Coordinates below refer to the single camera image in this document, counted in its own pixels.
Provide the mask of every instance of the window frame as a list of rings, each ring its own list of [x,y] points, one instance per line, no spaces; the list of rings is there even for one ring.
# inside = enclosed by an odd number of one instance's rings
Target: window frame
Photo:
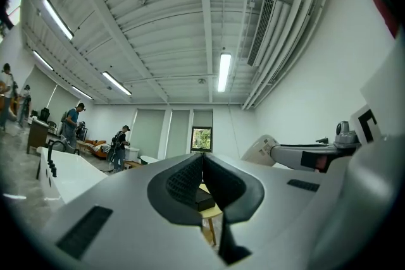
[[[195,149],[192,146],[192,140],[194,137],[194,129],[197,130],[209,130],[211,132],[211,140],[209,141],[209,149]],[[212,127],[206,127],[206,126],[193,126],[191,128],[191,144],[190,144],[190,152],[209,152],[212,153],[213,151],[213,128]]]

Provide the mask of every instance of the man in blue shirt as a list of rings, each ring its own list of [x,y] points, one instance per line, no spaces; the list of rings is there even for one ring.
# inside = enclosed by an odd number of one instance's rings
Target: man in blue shirt
[[[63,125],[62,135],[66,137],[70,146],[76,149],[76,128],[78,114],[84,110],[84,104],[81,102],[76,108],[69,110]]]

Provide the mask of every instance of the tube light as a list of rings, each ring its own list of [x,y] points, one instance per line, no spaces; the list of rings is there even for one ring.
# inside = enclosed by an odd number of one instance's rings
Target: tube light
[[[108,81],[110,81],[115,87],[117,87],[118,89],[120,89],[122,92],[124,92],[127,95],[132,95],[132,93],[126,89],[125,87],[123,87],[118,81],[116,81],[107,71],[103,72],[103,76],[105,76]]]
[[[59,17],[55,9],[53,8],[51,2],[49,0],[42,0],[42,3],[45,6],[45,9],[48,11],[48,13],[51,15],[52,19],[55,21],[56,24],[58,24],[59,28],[62,30],[62,32],[66,35],[66,37],[71,40],[73,38],[73,33],[69,29],[69,27],[62,21],[62,19]]]
[[[227,87],[228,72],[231,55],[229,53],[221,54],[220,77],[218,79],[218,92],[224,92]]]
[[[81,90],[79,90],[78,88],[76,88],[74,85],[72,85],[72,88],[75,89],[77,92],[80,92],[83,96],[92,99],[92,97],[90,97],[89,95],[85,94],[84,92],[82,92]]]
[[[47,61],[45,61],[43,58],[42,58],[42,56],[40,56],[39,54],[38,54],[38,52],[37,51],[32,51],[34,54],[35,54],[35,56],[37,57],[37,58],[39,58],[40,59],[40,61],[42,62],[42,63],[44,63],[45,64],[45,66],[48,68],[48,69],[50,69],[50,70],[52,70],[53,71],[53,67],[52,66],[50,66],[48,63],[47,63]]]

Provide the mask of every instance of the small window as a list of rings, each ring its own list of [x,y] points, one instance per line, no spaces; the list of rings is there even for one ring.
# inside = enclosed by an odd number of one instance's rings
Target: small window
[[[212,127],[193,126],[191,132],[191,151],[192,152],[212,152]]]

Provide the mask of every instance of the standing person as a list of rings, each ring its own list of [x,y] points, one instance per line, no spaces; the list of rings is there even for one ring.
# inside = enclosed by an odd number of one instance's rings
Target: standing person
[[[6,130],[6,121],[8,117],[8,109],[11,104],[12,87],[14,84],[13,75],[11,74],[10,64],[6,63],[3,66],[1,72],[0,81],[3,83],[3,87],[0,90],[0,94],[4,95],[4,106],[0,114],[0,127]]]
[[[129,145],[126,141],[125,133],[130,131],[128,125],[125,125],[122,130],[120,130],[115,135],[115,157],[114,157],[114,173],[122,171],[124,169],[125,162],[125,146]]]
[[[25,116],[25,112],[30,111],[30,105],[31,105],[31,88],[30,85],[26,85],[25,88],[21,91],[21,94],[19,96],[19,103],[20,107],[18,108],[18,115],[17,115],[17,122],[20,127],[23,126],[23,119]]]
[[[84,104],[81,102],[76,108],[69,110],[66,115],[66,119],[63,125],[62,135],[66,137],[66,140],[69,142],[69,145],[76,149],[76,127],[77,127],[77,118],[81,111],[84,110]]]

